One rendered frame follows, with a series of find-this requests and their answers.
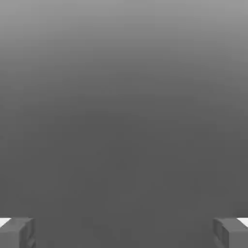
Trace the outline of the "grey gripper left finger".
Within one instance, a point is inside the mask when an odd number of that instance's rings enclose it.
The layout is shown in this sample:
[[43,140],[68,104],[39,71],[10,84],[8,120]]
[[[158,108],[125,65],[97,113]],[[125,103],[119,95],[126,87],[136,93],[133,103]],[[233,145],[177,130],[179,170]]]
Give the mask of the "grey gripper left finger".
[[0,248],[36,248],[35,219],[0,217]]

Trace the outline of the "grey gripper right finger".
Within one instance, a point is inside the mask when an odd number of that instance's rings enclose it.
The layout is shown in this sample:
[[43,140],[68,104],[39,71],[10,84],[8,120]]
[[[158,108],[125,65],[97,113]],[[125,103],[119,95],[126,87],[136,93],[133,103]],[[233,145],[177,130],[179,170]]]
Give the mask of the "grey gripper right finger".
[[248,217],[214,218],[216,248],[248,248]]

